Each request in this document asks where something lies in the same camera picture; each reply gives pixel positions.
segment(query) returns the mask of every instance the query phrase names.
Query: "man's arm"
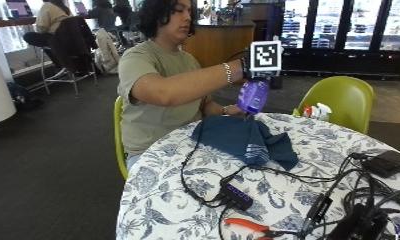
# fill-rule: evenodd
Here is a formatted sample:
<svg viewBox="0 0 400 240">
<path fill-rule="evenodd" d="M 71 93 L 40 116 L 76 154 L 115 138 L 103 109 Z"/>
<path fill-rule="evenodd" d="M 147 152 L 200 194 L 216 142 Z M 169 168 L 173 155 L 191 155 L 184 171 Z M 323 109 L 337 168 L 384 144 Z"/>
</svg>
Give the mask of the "man's arm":
<svg viewBox="0 0 400 240">
<path fill-rule="evenodd" d="M 231 80 L 243 79 L 240 60 L 228 62 Z M 223 64 L 176 74 L 164 78 L 156 73 L 141 76 L 132 87 L 131 95 L 141 102 L 172 107 L 207 96 L 228 85 L 228 75 Z"/>
</svg>

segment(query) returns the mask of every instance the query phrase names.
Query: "round table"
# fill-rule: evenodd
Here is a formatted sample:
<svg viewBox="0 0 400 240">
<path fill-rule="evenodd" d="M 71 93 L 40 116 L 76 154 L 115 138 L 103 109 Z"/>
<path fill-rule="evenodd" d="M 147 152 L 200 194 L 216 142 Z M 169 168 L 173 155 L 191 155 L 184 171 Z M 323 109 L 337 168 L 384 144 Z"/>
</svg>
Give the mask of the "round table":
<svg viewBox="0 0 400 240">
<path fill-rule="evenodd" d="M 277 113 L 260 113 L 255 118 L 265 123 L 273 135 L 288 133 L 300 160 L 289 171 L 296 175 L 330 178 L 352 152 L 377 155 L 393 149 L 369 136 L 328 122 Z M 219 239 L 219 225 L 224 239 L 255 239 L 261 236 L 245 227 L 220 223 L 224 207 L 209 208 L 184 192 L 181 162 L 195 147 L 191 135 L 196 125 L 197 122 L 191 123 L 161 138 L 133 165 L 121 196 L 116 239 Z M 227 153 L 200 144 L 185 166 L 184 180 L 192 190 L 211 200 L 219 192 L 220 179 L 243 165 Z M 283 170 L 275 162 L 268 162 L 267 166 Z M 341 199 L 353 189 L 356 180 L 357 177 L 349 175 L 334 189 L 333 204 L 327 212 L 328 222 L 345 215 Z M 381 180 L 400 189 L 400 174 Z M 245 212 L 231 209 L 225 217 L 244 218 L 271 226 L 272 230 L 297 231 L 315 199 L 328 190 L 332 182 L 303 183 L 285 175 L 247 168 L 231 184 L 255 202 Z M 307 239 L 317 239 L 321 234 L 323 228 L 319 228 Z M 281 239 L 296 237 L 284 235 Z"/>
</svg>

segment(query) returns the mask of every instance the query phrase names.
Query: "bag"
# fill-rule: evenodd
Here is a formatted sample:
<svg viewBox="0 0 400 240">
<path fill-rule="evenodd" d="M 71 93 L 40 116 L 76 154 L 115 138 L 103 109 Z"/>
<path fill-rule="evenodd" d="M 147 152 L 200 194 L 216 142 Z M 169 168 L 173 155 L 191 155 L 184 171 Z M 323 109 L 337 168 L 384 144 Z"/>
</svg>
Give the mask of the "bag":
<svg viewBox="0 0 400 240">
<path fill-rule="evenodd" d="M 43 101 L 19 84 L 6 82 L 16 110 L 31 110 L 43 104 Z"/>
</svg>

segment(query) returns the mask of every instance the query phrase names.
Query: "purple object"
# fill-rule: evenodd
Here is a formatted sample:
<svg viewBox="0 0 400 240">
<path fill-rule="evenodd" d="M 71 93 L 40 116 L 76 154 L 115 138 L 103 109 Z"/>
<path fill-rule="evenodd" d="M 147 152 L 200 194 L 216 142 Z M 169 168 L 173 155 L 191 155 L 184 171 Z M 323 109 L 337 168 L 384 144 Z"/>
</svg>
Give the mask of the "purple object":
<svg viewBox="0 0 400 240">
<path fill-rule="evenodd" d="M 240 90 L 237 106 L 251 114 L 257 114 L 265 105 L 269 92 L 269 80 L 255 77 L 248 80 Z"/>
</svg>

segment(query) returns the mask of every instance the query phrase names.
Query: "display case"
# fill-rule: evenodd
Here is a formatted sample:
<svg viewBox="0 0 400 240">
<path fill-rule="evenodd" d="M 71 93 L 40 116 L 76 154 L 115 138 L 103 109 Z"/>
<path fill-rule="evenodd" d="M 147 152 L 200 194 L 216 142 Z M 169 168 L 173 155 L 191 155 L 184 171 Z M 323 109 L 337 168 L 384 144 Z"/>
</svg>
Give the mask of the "display case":
<svg viewBox="0 0 400 240">
<path fill-rule="evenodd" d="M 400 76 L 400 0 L 287 0 L 283 70 Z"/>
</svg>

